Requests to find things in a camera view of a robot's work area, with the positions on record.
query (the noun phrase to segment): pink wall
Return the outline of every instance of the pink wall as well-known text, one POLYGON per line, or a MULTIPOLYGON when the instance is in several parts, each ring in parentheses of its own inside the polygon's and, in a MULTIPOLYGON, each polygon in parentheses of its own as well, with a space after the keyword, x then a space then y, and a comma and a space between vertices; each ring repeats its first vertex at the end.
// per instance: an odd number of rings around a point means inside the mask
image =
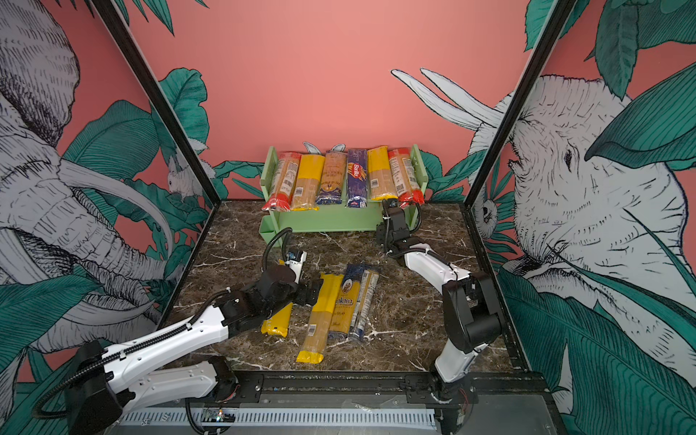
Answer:
MULTIPOLYGON (((390 74, 440 72, 494 106, 528 59, 525 2, 170 1, 174 35, 129 2, 130 28, 158 80, 196 69, 207 86, 211 165, 267 149, 411 145, 452 167, 473 133, 444 122, 390 74)), ((231 198, 249 194, 226 180, 231 198)))

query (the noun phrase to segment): black frame pole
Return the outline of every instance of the black frame pole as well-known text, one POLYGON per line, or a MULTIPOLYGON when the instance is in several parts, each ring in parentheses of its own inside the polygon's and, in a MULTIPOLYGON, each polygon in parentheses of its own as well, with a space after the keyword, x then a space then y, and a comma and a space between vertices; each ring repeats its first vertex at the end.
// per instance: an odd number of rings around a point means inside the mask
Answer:
POLYGON ((152 106, 159 114, 167 130, 169 130, 172 139, 174 139, 174 142, 184 155, 184 158, 186 158, 193 174, 198 178, 208 199, 210 199, 213 206, 219 205, 221 202, 220 196, 218 196, 215 187, 200 165, 198 156, 196 156, 196 153, 191 149, 189 139, 184 129, 179 123, 166 97, 162 94, 157 79, 155 79, 155 76, 150 71, 150 67, 148 67, 148 64, 140 53, 138 46, 133 41, 133 38, 131 38, 130 32, 121 20, 121 16, 116 10, 116 7, 111 3, 111 0, 92 0, 92 2, 99 16, 102 18, 104 25, 109 30, 111 37, 120 48, 123 57, 125 57, 128 65, 130 65, 131 70, 140 82, 140 85, 145 90, 148 98, 150 98, 152 106))
POLYGON ((527 68, 522 74, 519 85, 515 90, 515 95, 512 96, 510 100, 510 105, 503 116, 503 121, 500 123, 498 131, 493 138, 493 143, 486 153, 486 157, 479 169, 478 175, 474 180, 474 184, 471 187, 466 199, 464 201, 464 207, 470 209, 474 205, 474 200, 478 196, 481 189, 486 184, 486 178, 488 174, 493 169, 493 165, 496 164, 496 159, 503 149, 503 146, 507 143, 507 137, 510 135, 512 128, 519 118, 520 112, 524 109, 525 103, 529 94, 531 94, 532 89, 534 89, 534 84, 537 82, 537 78, 541 74, 541 70, 544 69, 546 60, 553 46, 561 34, 563 27, 565 26, 570 12, 575 6, 576 0, 557 0, 555 7, 551 11, 551 16, 548 19, 548 24, 544 27, 539 37, 539 42, 534 48, 532 57, 527 64, 527 68))

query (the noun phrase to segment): product label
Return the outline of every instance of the product label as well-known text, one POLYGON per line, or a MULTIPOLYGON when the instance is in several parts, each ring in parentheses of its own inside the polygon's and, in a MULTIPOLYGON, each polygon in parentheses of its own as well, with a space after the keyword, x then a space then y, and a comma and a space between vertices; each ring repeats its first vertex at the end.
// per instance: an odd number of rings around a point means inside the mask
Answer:
POLYGON ((287 165, 287 172, 283 178, 283 183, 280 186, 280 192, 285 195, 290 196, 292 192, 292 187, 295 185, 295 177, 297 176, 297 163, 289 163, 287 165))

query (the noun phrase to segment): yellow pasta package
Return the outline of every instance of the yellow pasta package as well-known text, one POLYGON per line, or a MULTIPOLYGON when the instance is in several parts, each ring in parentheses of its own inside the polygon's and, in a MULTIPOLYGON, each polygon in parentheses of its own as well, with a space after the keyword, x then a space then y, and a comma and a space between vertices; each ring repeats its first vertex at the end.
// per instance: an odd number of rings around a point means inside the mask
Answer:
POLYGON ((397 198, 386 145, 368 150, 367 177, 370 179, 371 200, 397 198))
POLYGON ((297 171, 295 190, 290 201, 290 209, 293 212, 319 209, 316 200, 323 169, 324 156, 316 154, 302 156, 300 168, 297 171))

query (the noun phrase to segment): barilla logo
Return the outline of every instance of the barilla logo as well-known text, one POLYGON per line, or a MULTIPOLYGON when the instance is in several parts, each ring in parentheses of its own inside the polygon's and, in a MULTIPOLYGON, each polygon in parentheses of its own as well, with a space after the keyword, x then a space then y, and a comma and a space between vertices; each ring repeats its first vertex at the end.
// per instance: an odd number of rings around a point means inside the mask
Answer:
POLYGON ((361 180, 367 178, 365 168, 363 168, 357 163, 348 163, 348 174, 350 174, 350 176, 353 178, 359 178, 361 180))

